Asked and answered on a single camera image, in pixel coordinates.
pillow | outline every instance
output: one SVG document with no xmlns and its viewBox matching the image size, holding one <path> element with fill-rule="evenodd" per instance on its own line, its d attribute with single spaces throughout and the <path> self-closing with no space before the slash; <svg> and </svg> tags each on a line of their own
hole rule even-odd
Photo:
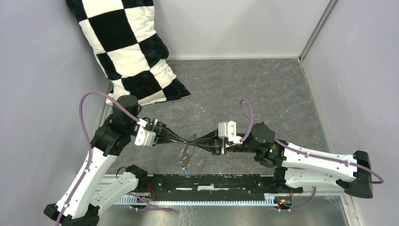
<svg viewBox="0 0 399 226">
<path fill-rule="evenodd" d="M 152 0 L 66 1 L 113 83 L 111 97 L 133 95 L 147 105 L 190 95 L 166 63 L 169 51 L 154 30 Z"/>
</svg>

gray wall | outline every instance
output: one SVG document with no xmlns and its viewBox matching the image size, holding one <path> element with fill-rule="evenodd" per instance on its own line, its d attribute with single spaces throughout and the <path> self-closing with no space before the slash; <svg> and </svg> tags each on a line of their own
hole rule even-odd
<svg viewBox="0 0 399 226">
<path fill-rule="evenodd" d="M 170 58 L 298 57 L 328 0 L 156 0 Z"/>
<path fill-rule="evenodd" d="M 356 199 L 365 226 L 398 221 L 398 10 L 397 0 L 339 1 L 304 60 L 331 150 L 369 152 L 386 180 Z"/>
<path fill-rule="evenodd" d="M 86 156 L 80 97 L 108 82 L 65 1 L 1 1 L 0 27 L 0 225 L 53 225 Z M 85 103 L 90 136 L 104 102 Z"/>
</svg>

gray floor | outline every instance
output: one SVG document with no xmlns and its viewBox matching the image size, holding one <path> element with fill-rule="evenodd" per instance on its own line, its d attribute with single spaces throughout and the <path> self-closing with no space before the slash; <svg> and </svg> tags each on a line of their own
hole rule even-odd
<svg viewBox="0 0 399 226">
<path fill-rule="evenodd" d="M 143 107 L 140 117 L 157 118 L 174 132 L 189 138 L 216 129 L 221 121 L 237 122 L 245 132 L 248 119 L 239 100 L 246 98 L 257 122 L 264 121 L 276 137 L 307 148 L 327 151 L 320 121 L 302 69 L 296 59 L 187 60 L 168 62 L 191 96 Z M 130 143 L 107 173 L 136 164 L 149 173 L 182 173 L 183 145 L 139 148 Z M 272 173 L 253 154 L 212 156 L 196 149 L 189 173 Z"/>
</svg>

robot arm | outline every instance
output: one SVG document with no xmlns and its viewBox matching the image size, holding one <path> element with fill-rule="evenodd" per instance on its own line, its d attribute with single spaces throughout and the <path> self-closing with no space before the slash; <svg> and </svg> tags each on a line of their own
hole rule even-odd
<svg viewBox="0 0 399 226">
<path fill-rule="evenodd" d="M 118 102 L 134 116 L 140 113 L 141 107 L 136 97 L 123 96 Z M 349 164 L 350 162 L 358 163 L 370 169 L 366 152 L 357 151 L 354 155 L 337 155 L 302 148 L 276 140 L 275 132 L 264 123 L 255 124 L 245 140 L 242 140 L 244 134 L 236 132 L 236 123 L 233 121 L 221 122 L 216 130 L 197 139 L 186 140 L 157 119 L 150 121 L 148 118 L 143 118 L 135 122 L 114 106 L 113 114 L 96 131 L 91 141 L 93 158 L 90 168 L 85 169 L 86 162 L 84 162 L 64 196 L 57 203 L 48 205 L 44 213 L 56 220 L 61 209 L 65 208 L 60 221 L 64 226 L 95 226 L 99 217 L 120 197 L 128 192 L 140 190 L 143 185 L 141 180 L 153 179 L 147 177 L 142 169 L 138 170 L 136 166 L 131 166 L 131 169 L 128 167 L 118 180 L 101 192 L 95 193 L 107 169 L 120 155 L 123 148 L 131 142 L 131 136 L 135 137 L 137 146 L 155 146 L 173 142 L 197 146 L 213 155 L 223 155 L 227 152 L 255 153 L 255 161 L 266 167 L 276 167 L 273 179 L 267 180 L 264 184 L 268 190 L 258 189 L 259 193 L 266 191 L 283 193 L 292 188 L 303 191 L 303 187 L 317 186 L 341 188 L 347 194 L 356 197 L 372 198 L 370 173 Z M 302 150 L 307 155 L 296 153 L 290 148 Z M 348 164 L 314 158 L 311 157 L 312 155 L 344 160 Z M 69 205 L 65 205 L 68 194 L 83 172 L 86 176 L 80 182 Z"/>
</svg>

black plastic cover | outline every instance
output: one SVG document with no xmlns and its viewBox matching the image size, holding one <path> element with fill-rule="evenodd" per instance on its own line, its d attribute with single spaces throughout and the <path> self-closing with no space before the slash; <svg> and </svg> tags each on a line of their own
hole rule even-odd
<svg viewBox="0 0 399 226">
<path fill-rule="evenodd" d="M 53 221 L 56 221 L 58 218 L 58 214 L 60 213 L 58 207 L 55 203 L 49 204 L 44 209 L 43 213 Z M 62 216 L 60 223 L 62 226 L 96 226 L 100 217 L 98 216 L 98 210 L 100 209 L 99 206 L 93 206 L 89 204 L 88 210 L 84 216 L 77 219 L 72 219 L 71 215 Z"/>
<path fill-rule="evenodd" d="M 353 154 L 353 158 L 357 160 L 359 165 L 371 169 L 371 163 L 367 152 L 357 151 Z M 358 172 L 354 173 L 354 176 L 356 179 L 352 182 L 346 182 L 339 179 L 336 183 L 342 187 L 344 192 L 348 195 L 363 199 L 371 199 L 373 197 L 371 173 L 358 167 Z"/>
</svg>

